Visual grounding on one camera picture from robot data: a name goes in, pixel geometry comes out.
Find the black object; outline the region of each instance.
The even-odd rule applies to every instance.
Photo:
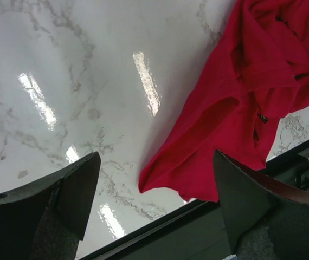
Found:
[[[261,114],[258,114],[259,118],[262,120],[263,123],[267,123],[268,122],[268,118],[266,116],[263,116]]]
[[[271,241],[279,259],[309,259],[308,192],[255,172],[220,152],[215,153],[214,168],[233,253],[240,238],[263,222],[267,230],[263,236]]]
[[[0,194],[0,260],[74,260],[100,170],[98,153]]]
[[[230,254],[219,204],[196,200],[81,260],[221,260]]]

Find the marble countertop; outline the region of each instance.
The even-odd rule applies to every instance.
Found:
[[[77,258],[184,205],[139,194],[226,24],[225,0],[0,0],[0,192],[92,152],[102,158]],[[269,158],[309,139],[282,120]]]

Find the red shirt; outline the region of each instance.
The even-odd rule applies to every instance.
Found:
[[[309,0],[238,0],[140,192],[218,201],[216,149],[260,170],[281,118],[309,106]]]

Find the red fabric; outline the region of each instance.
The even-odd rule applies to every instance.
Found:
[[[262,169],[280,119],[307,106],[309,0],[238,0],[173,130],[143,169],[140,191],[168,187],[185,200],[218,201],[214,151]]]

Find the black metal edge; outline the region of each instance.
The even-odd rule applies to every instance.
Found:
[[[80,260],[122,259],[218,207],[219,203],[192,201]]]
[[[309,148],[309,140],[302,144],[290,149],[289,151],[275,157],[274,159],[267,162],[267,167],[264,170],[260,170],[261,173],[275,178],[276,172],[272,171],[275,168],[281,167],[283,164],[295,159],[295,155],[298,155],[301,151]]]
[[[14,188],[12,190],[4,191],[0,193],[0,195],[4,195],[3,197],[0,197],[0,205],[6,204],[6,203],[14,203],[20,200],[25,200],[27,198],[30,198],[34,196],[35,194],[40,193],[41,191],[47,189],[48,187],[54,185],[57,181],[60,179],[67,179],[69,176],[71,176],[85,161],[93,158],[94,156],[98,156],[99,154],[97,152],[90,153],[81,159],[79,159],[76,162],[73,162],[72,164],[55,171],[49,175],[46,175],[40,179],[31,181],[30,183],[27,183],[23,186],[20,186],[18,188]]]
[[[276,201],[270,199],[267,193],[258,188],[260,185],[246,174],[241,166],[243,165],[220,151],[215,152],[216,185],[233,254],[236,253],[242,234],[252,228],[273,206],[276,206]]]
[[[99,154],[92,155],[85,157],[75,172],[65,177],[56,205],[62,221],[80,241],[85,236],[101,165]]]

